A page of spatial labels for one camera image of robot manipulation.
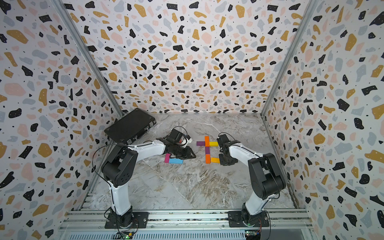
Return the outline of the amber long block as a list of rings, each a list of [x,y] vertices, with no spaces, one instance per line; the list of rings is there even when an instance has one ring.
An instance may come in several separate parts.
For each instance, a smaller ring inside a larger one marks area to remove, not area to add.
[[[220,163],[220,159],[219,158],[211,158],[211,163]]]

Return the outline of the orange short block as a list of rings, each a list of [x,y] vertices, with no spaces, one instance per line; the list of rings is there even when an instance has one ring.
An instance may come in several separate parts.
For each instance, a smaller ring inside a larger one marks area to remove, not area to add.
[[[209,154],[206,155],[206,164],[211,163],[211,156]]]

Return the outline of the orange long block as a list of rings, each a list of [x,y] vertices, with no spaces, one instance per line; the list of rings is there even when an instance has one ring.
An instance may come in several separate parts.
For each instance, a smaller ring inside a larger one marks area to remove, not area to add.
[[[210,137],[209,136],[205,136],[205,147],[206,148],[210,147]]]

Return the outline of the light blue long block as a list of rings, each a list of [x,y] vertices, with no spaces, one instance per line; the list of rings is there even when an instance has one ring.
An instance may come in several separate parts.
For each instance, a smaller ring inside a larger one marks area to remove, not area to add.
[[[169,159],[169,164],[183,164],[183,162],[181,159]]]

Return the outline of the magenta block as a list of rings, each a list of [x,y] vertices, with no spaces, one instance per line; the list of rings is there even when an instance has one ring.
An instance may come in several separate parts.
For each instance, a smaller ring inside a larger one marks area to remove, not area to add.
[[[169,163],[170,158],[171,158],[171,154],[166,154],[165,163]]]

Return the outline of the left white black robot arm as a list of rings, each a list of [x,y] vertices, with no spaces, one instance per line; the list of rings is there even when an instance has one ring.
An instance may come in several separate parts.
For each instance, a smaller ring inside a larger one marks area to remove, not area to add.
[[[170,154],[180,160],[195,159],[189,144],[192,138],[176,128],[162,138],[140,145],[118,144],[104,161],[101,178],[107,182],[111,193],[112,206],[107,216],[106,229],[145,228],[149,213],[133,213],[129,200],[128,182],[132,178],[136,163],[146,158]]]

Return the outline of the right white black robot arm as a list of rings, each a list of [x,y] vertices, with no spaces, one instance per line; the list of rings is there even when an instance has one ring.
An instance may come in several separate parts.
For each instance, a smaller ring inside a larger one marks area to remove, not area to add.
[[[231,221],[234,225],[247,227],[268,226],[269,217],[264,207],[269,201],[278,199],[287,185],[275,155],[257,153],[238,140],[231,141],[224,133],[218,135],[217,142],[220,147],[220,164],[231,166],[238,162],[243,163],[249,169],[253,189],[250,198],[243,204],[240,215],[233,216]]]

